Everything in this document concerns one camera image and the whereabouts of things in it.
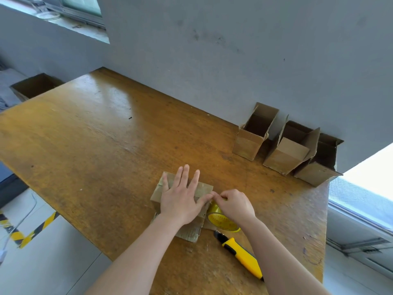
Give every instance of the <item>wooden tabletop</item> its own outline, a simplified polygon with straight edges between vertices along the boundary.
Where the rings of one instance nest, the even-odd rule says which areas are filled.
[[[154,216],[163,171],[188,163],[220,193],[237,188],[320,281],[328,183],[319,188],[232,154],[238,127],[101,68],[0,114],[0,160],[111,260]],[[240,233],[234,236],[245,248]],[[212,231],[174,238],[151,294],[267,294]]]

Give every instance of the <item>gray wall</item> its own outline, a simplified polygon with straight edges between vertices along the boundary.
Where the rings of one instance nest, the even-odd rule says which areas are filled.
[[[98,1],[110,45],[0,8],[0,56],[64,80],[105,65],[235,124],[272,105],[345,140],[339,171],[393,142],[393,0]]]

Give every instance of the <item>yellow tape roll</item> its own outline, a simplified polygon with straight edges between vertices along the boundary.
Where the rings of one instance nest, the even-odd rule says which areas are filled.
[[[227,218],[218,207],[216,202],[212,202],[207,212],[208,220],[215,225],[217,228],[231,231],[231,232],[238,232],[240,231],[240,227]]]

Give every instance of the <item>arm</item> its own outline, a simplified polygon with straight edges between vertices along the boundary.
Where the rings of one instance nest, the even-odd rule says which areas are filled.
[[[180,167],[169,189],[163,174],[161,213],[124,253],[98,278],[87,295],[149,294],[158,265],[170,242],[181,228],[190,223],[213,196],[194,202],[199,170],[187,188],[189,166]]]
[[[212,192],[223,213],[237,223],[247,236],[263,273],[270,295],[329,295],[323,285],[277,240],[242,192]]]

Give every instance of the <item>yellow utility knife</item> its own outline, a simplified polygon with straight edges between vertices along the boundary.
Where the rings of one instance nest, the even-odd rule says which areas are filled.
[[[246,251],[241,245],[239,245],[234,238],[229,239],[224,234],[221,234],[219,231],[214,232],[214,237],[217,238],[223,248],[227,249],[231,254],[235,256],[239,260],[242,265],[247,268],[249,272],[251,272],[258,279],[263,281],[262,272],[259,268],[258,261],[255,257]]]

